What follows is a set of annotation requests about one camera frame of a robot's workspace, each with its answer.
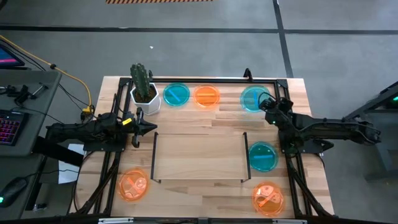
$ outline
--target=keyboard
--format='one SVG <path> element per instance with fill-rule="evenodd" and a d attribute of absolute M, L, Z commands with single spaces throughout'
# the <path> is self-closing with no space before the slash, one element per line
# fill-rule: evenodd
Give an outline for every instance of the keyboard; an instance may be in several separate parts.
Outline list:
<path fill-rule="evenodd" d="M 0 110 L 0 146 L 15 146 L 28 113 Z"/>

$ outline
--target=concrete floor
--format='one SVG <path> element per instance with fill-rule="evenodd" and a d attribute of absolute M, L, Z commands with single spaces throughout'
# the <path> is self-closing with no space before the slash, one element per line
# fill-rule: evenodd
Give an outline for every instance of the concrete floor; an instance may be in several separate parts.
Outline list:
<path fill-rule="evenodd" d="M 279 4 L 285 29 L 398 29 L 398 1 L 394 0 L 280 0 Z M 106 5 L 97 0 L 13 0 L 0 12 L 0 21 L 42 26 L 277 28 L 271 0 L 130 5 Z M 129 75 L 129 67 L 137 62 L 154 75 L 240 77 L 249 67 L 255 77 L 286 77 L 278 34 L 0 34 L 83 79 L 94 102 L 103 76 Z M 396 35 L 290 34 L 286 39 L 294 77 L 305 79 L 316 117 L 347 115 L 397 81 Z M 61 83 L 85 100 L 80 84 L 68 78 Z M 49 113 L 73 123 L 80 112 L 58 91 Z M 52 123 L 46 119 L 45 125 Z M 398 223 L 398 182 L 368 183 L 363 178 L 380 169 L 374 147 L 337 141 L 324 160 L 338 216 Z M 33 216 L 65 214 L 70 194 L 49 190 L 43 195 L 50 207 Z"/>

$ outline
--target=hazard tape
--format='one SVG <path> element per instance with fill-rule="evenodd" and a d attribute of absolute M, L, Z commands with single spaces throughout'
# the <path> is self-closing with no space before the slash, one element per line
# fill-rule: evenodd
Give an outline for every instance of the hazard tape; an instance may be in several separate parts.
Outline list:
<path fill-rule="evenodd" d="M 107 4 L 164 3 L 164 2 L 206 2 L 213 0 L 106 0 Z"/>

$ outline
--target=computer mouse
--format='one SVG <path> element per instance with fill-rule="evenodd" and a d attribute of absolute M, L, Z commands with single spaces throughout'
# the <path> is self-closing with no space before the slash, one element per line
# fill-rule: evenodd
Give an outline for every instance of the computer mouse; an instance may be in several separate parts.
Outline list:
<path fill-rule="evenodd" d="M 27 181 L 23 177 L 17 177 L 10 181 L 0 192 L 0 208 L 12 205 L 26 186 Z"/>

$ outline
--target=white pot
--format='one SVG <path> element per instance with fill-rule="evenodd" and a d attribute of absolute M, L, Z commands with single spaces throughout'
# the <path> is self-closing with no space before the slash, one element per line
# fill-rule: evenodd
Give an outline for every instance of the white pot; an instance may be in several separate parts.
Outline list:
<path fill-rule="evenodd" d="M 134 91 L 136 90 L 136 87 L 134 87 L 131 92 L 131 100 L 134 102 L 134 104 L 137 107 L 142 108 L 142 112 L 144 112 L 146 115 L 152 115 L 156 114 L 160 110 L 160 97 L 159 97 L 159 91 L 157 91 L 156 86 L 154 83 L 150 83 L 149 85 L 153 86 L 156 91 L 156 96 L 149 102 L 149 103 L 137 103 L 136 99 L 134 99 Z"/>

